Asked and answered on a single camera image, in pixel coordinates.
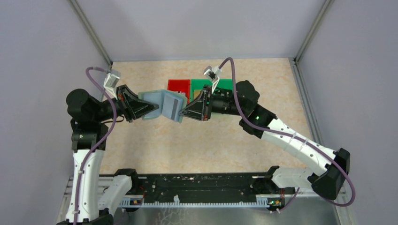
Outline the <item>sage green card holder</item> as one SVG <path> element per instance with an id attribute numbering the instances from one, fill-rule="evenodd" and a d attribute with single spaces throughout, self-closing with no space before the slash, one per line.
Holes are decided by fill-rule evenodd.
<path id="1" fill-rule="evenodd" d="M 139 92 L 140 100 L 155 105 L 155 109 L 145 114 L 142 120 L 153 120 L 163 116 L 174 122 L 182 122 L 180 112 L 187 106 L 187 97 L 181 93 L 170 90 L 153 90 Z"/>

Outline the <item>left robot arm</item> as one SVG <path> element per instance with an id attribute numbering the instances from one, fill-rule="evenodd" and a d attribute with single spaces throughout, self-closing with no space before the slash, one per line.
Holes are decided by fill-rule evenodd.
<path id="1" fill-rule="evenodd" d="M 98 197 L 100 166 L 106 140 L 118 116 L 133 122 L 159 106 L 139 99 L 126 85 L 117 87 L 116 97 L 100 102 L 84 89 L 71 91 L 66 98 L 72 117 L 74 175 L 71 200 L 62 225 L 111 225 L 126 194 L 142 192 L 135 169 L 119 169 L 102 197 Z"/>

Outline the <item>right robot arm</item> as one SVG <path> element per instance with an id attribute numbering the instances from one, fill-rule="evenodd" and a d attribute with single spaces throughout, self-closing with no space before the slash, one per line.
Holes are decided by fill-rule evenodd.
<path id="1" fill-rule="evenodd" d="M 325 199 L 335 200 L 347 182 L 352 194 L 356 194 L 348 176 L 351 155 L 347 150 L 324 147 L 287 126 L 258 104 L 260 94 L 249 81 L 238 82 L 236 88 L 237 94 L 233 94 L 232 90 L 214 90 L 204 85 L 179 114 L 199 121 L 208 121 L 212 113 L 243 115 L 239 125 L 245 132 L 278 145 L 306 165 L 305 168 L 271 167 L 264 180 L 264 187 L 270 193 L 287 187 L 310 188 Z"/>

